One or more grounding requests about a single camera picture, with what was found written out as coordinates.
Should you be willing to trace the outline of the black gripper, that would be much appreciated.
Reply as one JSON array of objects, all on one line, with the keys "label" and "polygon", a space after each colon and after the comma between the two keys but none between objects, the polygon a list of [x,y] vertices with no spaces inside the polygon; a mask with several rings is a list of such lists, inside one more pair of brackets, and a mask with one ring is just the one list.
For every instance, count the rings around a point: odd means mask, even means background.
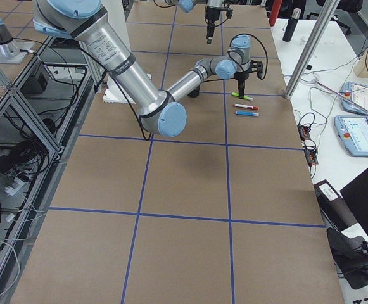
[{"label": "black gripper", "polygon": [[243,65],[239,72],[234,74],[234,79],[238,83],[238,96],[244,97],[245,81],[248,79],[249,74],[256,73],[257,78],[263,79],[263,62],[251,60],[247,65]]},{"label": "black gripper", "polygon": [[219,20],[221,12],[226,12],[226,18],[231,19],[232,9],[224,0],[208,0],[205,6],[206,43],[211,44],[215,32],[215,22]]}]

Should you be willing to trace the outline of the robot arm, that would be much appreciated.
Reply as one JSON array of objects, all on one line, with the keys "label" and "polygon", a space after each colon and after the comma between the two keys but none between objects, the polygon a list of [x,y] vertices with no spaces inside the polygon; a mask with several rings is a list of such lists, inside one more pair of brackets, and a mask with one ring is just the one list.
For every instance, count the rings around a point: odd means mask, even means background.
[{"label": "robot arm", "polygon": [[168,90],[159,90],[146,75],[123,40],[111,27],[101,1],[34,1],[36,31],[83,42],[93,57],[138,105],[137,119],[144,130],[164,137],[178,136],[185,128],[187,113],[179,100],[211,76],[234,78],[244,96],[250,73],[266,75],[261,61],[250,58],[250,38],[235,36],[225,56],[199,60]]},{"label": "robot arm", "polygon": [[167,7],[178,6],[180,9],[189,13],[198,5],[204,5],[204,20],[206,23],[206,43],[211,44],[215,28],[224,24],[226,21],[232,18],[233,10],[230,8],[228,1],[222,0],[166,0],[163,1]]}]

